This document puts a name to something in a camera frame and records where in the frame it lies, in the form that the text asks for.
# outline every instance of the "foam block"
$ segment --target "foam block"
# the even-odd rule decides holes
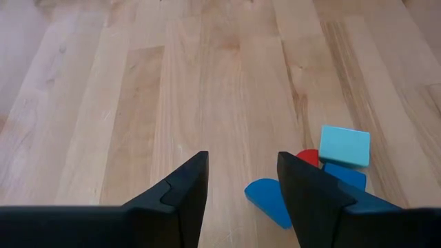
[[[310,165],[318,167],[318,150],[317,149],[304,149],[297,154],[297,157]]]
[[[291,219],[277,180],[269,178],[255,180],[245,188],[245,195],[283,229],[291,227]]]
[[[326,163],[323,167],[324,171],[343,182],[352,185],[359,190],[366,189],[366,175],[353,169],[344,168],[331,163]]]
[[[324,163],[367,167],[370,142],[371,135],[368,132],[324,125],[319,157]]]

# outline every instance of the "wooden floor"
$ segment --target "wooden floor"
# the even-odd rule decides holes
[[[0,203],[118,205],[209,150],[200,247],[295,247],[243,193],[321,125],[441,206],[441,67],[400,0],[0,0]]]

